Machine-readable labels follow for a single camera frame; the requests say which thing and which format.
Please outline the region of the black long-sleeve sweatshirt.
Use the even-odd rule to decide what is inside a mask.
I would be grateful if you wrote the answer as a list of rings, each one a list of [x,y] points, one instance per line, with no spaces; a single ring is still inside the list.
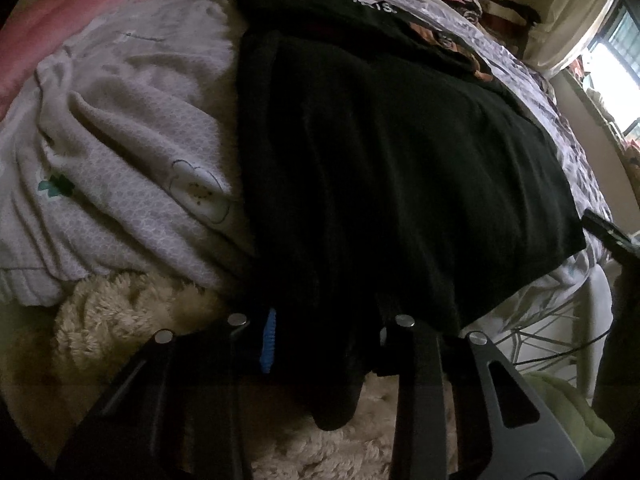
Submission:
[[[383,327],[460,330],[585,246],[543,128],[465,56],[356,0],[236,0],[238,155],[273,368],[324,430]]]

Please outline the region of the beige fluffy rug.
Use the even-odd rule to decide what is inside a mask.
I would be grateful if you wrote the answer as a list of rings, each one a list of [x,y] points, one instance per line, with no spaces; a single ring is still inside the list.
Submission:
[[[1,309],[1,399],[31,460],[50,467],[115,373],[163,328],[213,321],[218,296],[157,274],[79,282],[58,307]],[[355,417],[322,431],[265,387],[242,391],[243,432],[256,479],[385,479],[392,464],[397,382],[367,377]]]

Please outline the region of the lilac strawberry print duvet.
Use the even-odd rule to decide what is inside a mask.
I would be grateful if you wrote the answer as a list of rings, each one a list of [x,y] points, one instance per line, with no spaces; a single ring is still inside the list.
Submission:
[[[356,0],[400,13],[469,58],[550,136],[578,219],[608,212],[576,136],[526,67],[436,0]],[[1,300],[52,307],[122,271],[273,311],[252,285],[238,141],[236,0],[132,0],[38,63],[1,122]],[[473,323],[497,335],[562,304],[605,263],[586,246]]]

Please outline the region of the pink quilt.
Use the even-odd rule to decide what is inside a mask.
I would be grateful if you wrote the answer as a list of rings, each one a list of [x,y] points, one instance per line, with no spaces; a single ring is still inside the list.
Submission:
[[[40,61],[98,15],[125,0],[37,0],[1,29],[1,114]]]

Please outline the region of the cream curtain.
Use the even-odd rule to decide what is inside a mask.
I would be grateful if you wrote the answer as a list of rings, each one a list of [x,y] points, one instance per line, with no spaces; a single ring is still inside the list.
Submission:
[[[552,79],[588,46],[615,0],[553,0],[528,34],[523,62]]]

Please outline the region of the pile of folded clothes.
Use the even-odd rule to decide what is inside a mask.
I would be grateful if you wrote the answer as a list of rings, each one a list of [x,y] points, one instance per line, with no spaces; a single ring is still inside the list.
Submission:
[[[530,30],[541,23],[535,9],[514,0],[442,1],[520,60],[524,56]]]

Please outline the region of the window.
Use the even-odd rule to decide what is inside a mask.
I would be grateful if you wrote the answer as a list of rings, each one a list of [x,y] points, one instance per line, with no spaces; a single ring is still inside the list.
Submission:
[[[639,26],[623,0],[610,0],[568,71],[593,102],[617,145],[639,147]]]

